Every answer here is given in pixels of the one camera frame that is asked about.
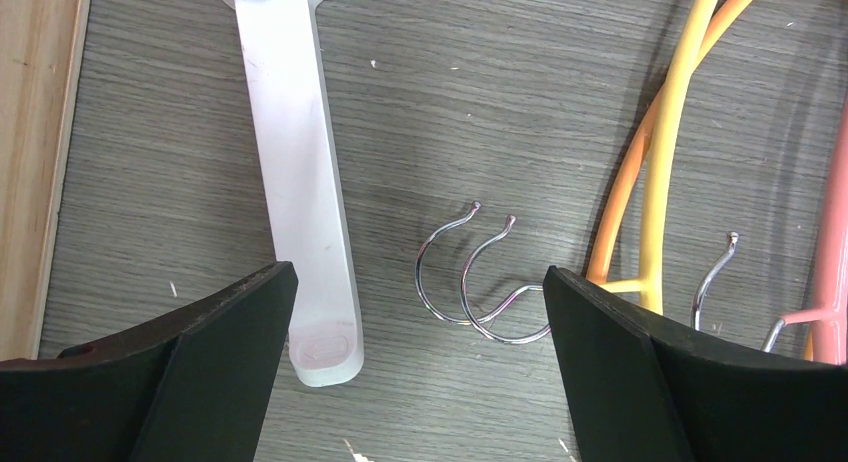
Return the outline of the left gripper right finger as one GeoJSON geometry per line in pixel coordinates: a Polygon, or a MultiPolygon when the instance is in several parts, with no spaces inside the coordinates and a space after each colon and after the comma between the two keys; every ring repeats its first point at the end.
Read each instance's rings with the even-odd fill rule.
{"type": "Polygon", "coordinates": [[[585,461],[843,461],[847,370],[695,331],[550,267],[543,292],[585,461]]]}

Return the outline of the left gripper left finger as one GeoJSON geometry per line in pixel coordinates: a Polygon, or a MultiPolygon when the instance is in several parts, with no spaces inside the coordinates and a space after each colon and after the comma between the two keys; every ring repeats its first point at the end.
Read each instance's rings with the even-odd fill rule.
{"type": "Polygon", "coordinates": [[[1,365],[5,461],[250,461],[298,278],[269,264],[53,359],[1,365]]]}

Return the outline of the yellow plastic hanger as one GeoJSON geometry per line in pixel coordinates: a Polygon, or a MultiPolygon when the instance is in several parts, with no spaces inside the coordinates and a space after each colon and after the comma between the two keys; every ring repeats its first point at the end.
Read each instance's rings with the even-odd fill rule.
{"type": "Polygon", "coordinates": [[[590,252],[587,278],[612,294],[636,293],[640,307],[663,307],[663,250],[671,171],[691,78],[718,38],[752,0],[694,0],[665,79],[638,124],[615,176],[590,252]],[[641,173],[638,273],[611,281],[608,271],[622,218],[641,173]]]}

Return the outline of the orange plastic hanger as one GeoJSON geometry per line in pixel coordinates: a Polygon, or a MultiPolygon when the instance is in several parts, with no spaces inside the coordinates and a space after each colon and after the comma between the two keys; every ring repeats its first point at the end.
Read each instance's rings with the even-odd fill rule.
{"type": "MultiPolygon", "coordinates": [[[[695,0],[668,74],[639,123],[600,219],[586,276],[610,293],[639,293],[640,304],[663,312],[662,262],[671,168],[691,78],[724,32],[754,0],[695,0]],[[648,169],[640,233],[639,274],[608,281],[614,245],[641,168],[648,169]]],[[[779,317],[775,330],[799,323],[837,328],[847,320],[847,130],[834,146],[815,262],[812,308],[779,317]]]]}

